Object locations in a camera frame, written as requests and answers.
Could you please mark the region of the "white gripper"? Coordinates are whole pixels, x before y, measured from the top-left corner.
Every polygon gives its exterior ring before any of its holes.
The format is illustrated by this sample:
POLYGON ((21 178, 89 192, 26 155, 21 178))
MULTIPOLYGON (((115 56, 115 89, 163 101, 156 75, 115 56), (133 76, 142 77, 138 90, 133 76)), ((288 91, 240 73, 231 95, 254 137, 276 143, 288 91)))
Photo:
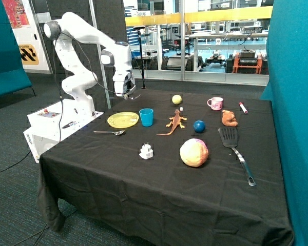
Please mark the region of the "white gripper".
POLYGON ((116 70, 113 76, 114 91, 117 97, 124 97, 128 100, 128 96, 136 90, 135 80, 131 70, 116 70))

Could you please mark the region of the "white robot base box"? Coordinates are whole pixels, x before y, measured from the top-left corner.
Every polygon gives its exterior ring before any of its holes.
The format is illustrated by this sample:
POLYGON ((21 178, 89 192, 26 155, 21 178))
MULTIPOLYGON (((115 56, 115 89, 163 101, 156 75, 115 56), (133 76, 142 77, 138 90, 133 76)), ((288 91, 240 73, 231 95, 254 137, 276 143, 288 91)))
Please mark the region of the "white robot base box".
POLYGON ((73 99, 63 99, 27 115, 31 127, 24 131, 24 137, 35 162, 40 156, 69 137, 103 113, 90 111, 83 114, 73 99))

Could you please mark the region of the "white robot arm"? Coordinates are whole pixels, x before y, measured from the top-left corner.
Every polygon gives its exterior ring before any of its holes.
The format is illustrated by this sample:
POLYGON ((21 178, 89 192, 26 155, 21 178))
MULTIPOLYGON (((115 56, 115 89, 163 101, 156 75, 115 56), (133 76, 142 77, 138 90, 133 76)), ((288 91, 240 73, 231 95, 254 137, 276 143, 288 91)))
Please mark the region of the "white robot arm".
POLYGON ((100 60, 103 65, 115 68, 112 79, 117 97, 127 98, 135 91, 131 49, 128 43, 113 40, 72 12, 64 13, 60 19, 46 22, 44 31, 46 36, 53 40, 55 51, 64 69, 73 74, 63 80, 62 87, 74 98, 79 115, 91 117, 95 114, 93 99, 85 90, 97 83, 97 76, 81 63, 72 40, 104 46, 100 60))

